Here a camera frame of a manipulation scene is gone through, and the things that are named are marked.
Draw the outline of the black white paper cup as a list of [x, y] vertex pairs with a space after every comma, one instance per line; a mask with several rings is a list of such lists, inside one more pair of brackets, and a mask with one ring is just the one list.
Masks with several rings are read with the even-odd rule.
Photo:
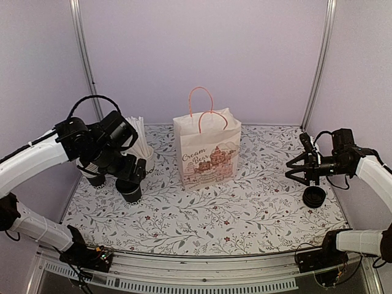
[[140, 186], [131, 190], [124, 190], [121, 192], [122, 197], [125, 199], [126, 202], [130, 203], [131, 205], [136, 205], [141, 200], [141, 189]]

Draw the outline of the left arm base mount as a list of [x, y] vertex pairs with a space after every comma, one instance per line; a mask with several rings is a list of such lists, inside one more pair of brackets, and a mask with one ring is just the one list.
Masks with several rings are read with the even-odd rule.
[[108, 273], [113, 260], [113, 252], [104, 246], [89, 248], [83, 244], [73, 244], [61, 252], [60, 261], [80, 268]]

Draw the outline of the black plastic cup lid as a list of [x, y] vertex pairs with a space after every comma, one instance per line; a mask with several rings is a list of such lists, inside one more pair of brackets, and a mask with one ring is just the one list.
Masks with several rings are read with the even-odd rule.
[[133, 194], [139, 189], [140, 185], [123, 179], [117, 179], [115, 187], [121, 194]]

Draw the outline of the paper takeout bag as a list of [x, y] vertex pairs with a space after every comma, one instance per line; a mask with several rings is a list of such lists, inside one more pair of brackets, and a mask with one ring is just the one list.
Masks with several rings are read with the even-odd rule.
[[187, 192], [224, 183], [236, 176], [241, 122], [229, 108], [173, 119], [177, 165]]

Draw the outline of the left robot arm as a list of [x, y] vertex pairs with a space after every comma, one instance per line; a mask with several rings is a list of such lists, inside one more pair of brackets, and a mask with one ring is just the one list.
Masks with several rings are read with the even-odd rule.
[[103, 120], [85, 124], [77, 117], [57, 123], [43, 136], [1, 160], [1, 230], [24, 234], [67, 252], [78, 266], [91, 261], [91, 253], [75, 228], [59, 225], [33, 212], [13, 194], [27, 180], [66, 162], [97, 167], [98, 174], [117, 179], [121, 190], [136, 190], [145, 178], [146, 161], [126, 153], [138, 139], [135, 128], [112, 111]]

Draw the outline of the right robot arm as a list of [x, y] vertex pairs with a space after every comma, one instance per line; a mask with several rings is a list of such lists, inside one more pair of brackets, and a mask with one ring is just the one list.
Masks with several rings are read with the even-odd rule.
[[[332, 139], [331, 155], [321, 155], [317, 138], [300, 134], [304, 152], [287, 162], [287, 178], [305, 185], [303, 202], [309, 208], [319, 208], [326, 199], [320, 180], [332, 176], [345, 178], [344, 190], [354, 200], [370, 204], [375, 200], [377, 208], [391, 212], [391, 169], [378, 152], [358, 146], [351, 129], [328, 132]], [[317, 266], [329, 267], [347, 261], [347, 253], [377, 257], [391, 263], [391, 228], [385, 229], [334, 229], [326, 232], [321, 248], [309, 254], [300, 254], [297, 264], [313, 270]]]

